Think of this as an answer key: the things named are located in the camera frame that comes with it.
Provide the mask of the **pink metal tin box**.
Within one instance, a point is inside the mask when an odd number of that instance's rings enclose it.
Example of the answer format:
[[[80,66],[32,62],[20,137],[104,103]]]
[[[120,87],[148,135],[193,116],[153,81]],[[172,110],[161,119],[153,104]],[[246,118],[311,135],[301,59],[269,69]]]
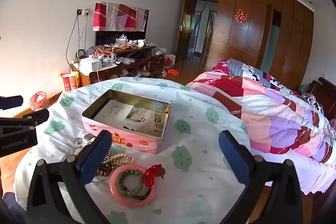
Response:
[[[170,112],[169,102],[109,89],[81,116],[94,136],[107,130],[116,144],[158,154]]]

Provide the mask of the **wooden wardrobe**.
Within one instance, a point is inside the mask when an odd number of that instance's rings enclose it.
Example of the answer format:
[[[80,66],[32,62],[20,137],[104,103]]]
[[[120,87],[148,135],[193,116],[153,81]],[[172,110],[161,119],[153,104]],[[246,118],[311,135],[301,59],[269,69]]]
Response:
[[[247,13],[246,24],[236,22],[238,9]],[[314,13],[296,0],[218,0],[206,68],[227,58],[260,68],[273,20],[280,32],[269,73],[297,90],[310,57]]]

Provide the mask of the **red double happiness decal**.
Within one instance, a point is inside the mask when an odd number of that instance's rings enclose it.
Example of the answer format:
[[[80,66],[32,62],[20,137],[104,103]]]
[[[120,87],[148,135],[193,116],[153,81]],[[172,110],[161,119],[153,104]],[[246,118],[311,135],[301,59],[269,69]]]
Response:
[[[247,13],[244,12],[241,9],[238,9],[236,15],[234,16],[236,22],[241,23],[241,24],[246,24],[247,23]]]

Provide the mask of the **wooden headboard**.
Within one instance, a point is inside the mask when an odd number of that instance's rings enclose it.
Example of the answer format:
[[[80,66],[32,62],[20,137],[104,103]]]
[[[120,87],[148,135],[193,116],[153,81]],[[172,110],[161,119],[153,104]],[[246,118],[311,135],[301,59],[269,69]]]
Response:
[[[316,100],[322,105],[324,116],[332,120],[336,116],[336,86],[329,80],[319,77],[313,80],[307,89],[308,93],[315,96]]]

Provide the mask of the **orange item on floor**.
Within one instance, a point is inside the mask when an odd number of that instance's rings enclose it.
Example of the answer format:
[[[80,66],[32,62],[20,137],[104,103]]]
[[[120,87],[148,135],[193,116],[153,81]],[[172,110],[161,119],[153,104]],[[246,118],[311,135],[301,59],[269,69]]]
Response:
[[[179,71],[176,71],[175,69],[166,69],[166,73],[172,76],[179,76]]]

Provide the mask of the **black television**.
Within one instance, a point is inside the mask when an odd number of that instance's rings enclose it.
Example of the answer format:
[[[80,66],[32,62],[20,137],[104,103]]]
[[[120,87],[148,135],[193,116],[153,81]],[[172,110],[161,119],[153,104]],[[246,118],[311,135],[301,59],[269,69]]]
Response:
[[[146,38],[147,24],[144,32],[127,32],[127,31],[97,31],[95,35],[95,44],[97,46],[104,44],[113,44],[119,38],[128,40],[141,40]]]

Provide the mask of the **wooden TV cabinet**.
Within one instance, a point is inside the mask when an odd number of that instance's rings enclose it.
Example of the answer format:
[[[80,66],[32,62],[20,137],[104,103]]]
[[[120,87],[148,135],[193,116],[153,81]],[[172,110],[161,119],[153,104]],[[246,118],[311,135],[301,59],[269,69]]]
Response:
[[[87,86],[118,77],[157,77],[164,69],[165,55],[155,54],[154,46],[142,48],[128,48],[108,52],[99,47],[94,48],[91,58],[99,59],[102,68],[99,71],[83,73],[79,71],[78,63],[70,65],[71,69],[79,73],[80,86]]]

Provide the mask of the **pink bangle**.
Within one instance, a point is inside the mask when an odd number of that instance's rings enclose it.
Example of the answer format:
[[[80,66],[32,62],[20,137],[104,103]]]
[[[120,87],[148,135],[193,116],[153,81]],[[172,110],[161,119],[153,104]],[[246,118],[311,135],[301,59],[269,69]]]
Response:
[[[110,192],[114,199],[126,207],[144,207],[154,201],[157,195],[156,180],[151,188],[141,183],[142,175],[150,167],[126,164],[112,173],[109,181]]]

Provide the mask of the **white box on cabinet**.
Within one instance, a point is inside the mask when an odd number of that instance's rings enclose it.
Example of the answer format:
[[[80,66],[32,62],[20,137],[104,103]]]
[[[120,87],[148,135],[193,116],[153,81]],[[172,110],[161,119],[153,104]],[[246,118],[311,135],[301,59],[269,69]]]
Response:
[[[79,61],[78,68],[79,71],[90,74],[91,72],[99,71],[102,68],[102,63],[99,59],[87,57]]]

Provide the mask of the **paper leaflet in tin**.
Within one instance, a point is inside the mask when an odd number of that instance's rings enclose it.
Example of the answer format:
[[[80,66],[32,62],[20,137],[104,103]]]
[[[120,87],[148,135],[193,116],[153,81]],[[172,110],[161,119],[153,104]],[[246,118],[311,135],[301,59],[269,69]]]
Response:
[[[138,135],[159,139],[162,137],[166,118],[167,114],[162,111],[109,100],[93,120]]]

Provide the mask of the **wall power outlet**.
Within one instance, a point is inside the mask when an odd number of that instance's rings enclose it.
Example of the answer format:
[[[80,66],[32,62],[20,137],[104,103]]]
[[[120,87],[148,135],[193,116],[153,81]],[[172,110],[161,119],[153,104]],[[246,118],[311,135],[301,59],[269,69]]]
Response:
[[[76,14],[78,16],[88,16],[90,13],[90,9],[77,9]]]

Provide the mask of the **wooden bedroom door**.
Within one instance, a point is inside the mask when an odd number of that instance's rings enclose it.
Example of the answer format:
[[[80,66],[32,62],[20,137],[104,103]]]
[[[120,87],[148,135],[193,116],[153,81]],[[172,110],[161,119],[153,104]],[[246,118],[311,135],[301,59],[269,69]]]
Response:
[[[193,18],[196,5],[197,0],[184,0],[183,2],[183,9],[177,37],[175,61],[181,61],[187,57],[190,38],[193,32]]]

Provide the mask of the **white green cloud bedsheet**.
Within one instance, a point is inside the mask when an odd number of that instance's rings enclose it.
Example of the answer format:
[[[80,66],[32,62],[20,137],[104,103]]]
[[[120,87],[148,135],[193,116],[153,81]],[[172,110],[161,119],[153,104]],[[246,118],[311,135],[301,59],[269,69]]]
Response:
[[[272,154],[253,149],[244,122],[215,98],[169,80],[121,77],[65,92],[49,108],[48,121],[37,127],[38,144],[24,155],[15,171],[13,188],[19,205],[27,205],[37,161],[64,160],[75,148],[75,139],[88,133],[82,112],[109,89],[171,103],[158,154],[116,143],[111,149],[115,155],[132,155],[140,165],[163,165],[166,176],[159,182],[159,193],[151,205],[129,209],[112,197],[107,182],[88,185],[89,194],[102,212],[117,217],[119,223],[218,221],[243,190],[220,150],[218,137],[222,130],[228,130],[254,155],[273,162],[290,159],[306,194],[324,192],[335,181],[335,164],[323,164],[293,150]]]

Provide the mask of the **red yellow gift bag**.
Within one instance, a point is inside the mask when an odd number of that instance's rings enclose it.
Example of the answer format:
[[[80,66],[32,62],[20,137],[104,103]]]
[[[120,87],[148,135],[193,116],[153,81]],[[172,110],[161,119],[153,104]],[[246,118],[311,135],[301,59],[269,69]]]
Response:
[[[77,89],[80,86],[80,76],[78,72],[66,72],[58,75],[60,86],[65,92]]]

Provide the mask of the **red pink patchwork cloth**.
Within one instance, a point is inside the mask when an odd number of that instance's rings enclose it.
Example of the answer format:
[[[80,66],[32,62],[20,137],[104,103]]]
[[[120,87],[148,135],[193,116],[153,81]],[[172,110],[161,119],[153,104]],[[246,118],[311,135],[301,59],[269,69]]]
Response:
[[[93,31],[144,32],[149,10],[117,3],[96,2]]]

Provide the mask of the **pink red patchwork quilt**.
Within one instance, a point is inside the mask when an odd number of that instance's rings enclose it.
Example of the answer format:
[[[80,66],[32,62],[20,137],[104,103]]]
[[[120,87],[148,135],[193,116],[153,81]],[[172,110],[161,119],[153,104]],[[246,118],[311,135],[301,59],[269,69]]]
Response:
[[[290,150],[323,164],[335,164],[335,129],[314,96],[299,98],[271,75],[235,59],[219,62],[188,83],[241,119],[253,149]]]

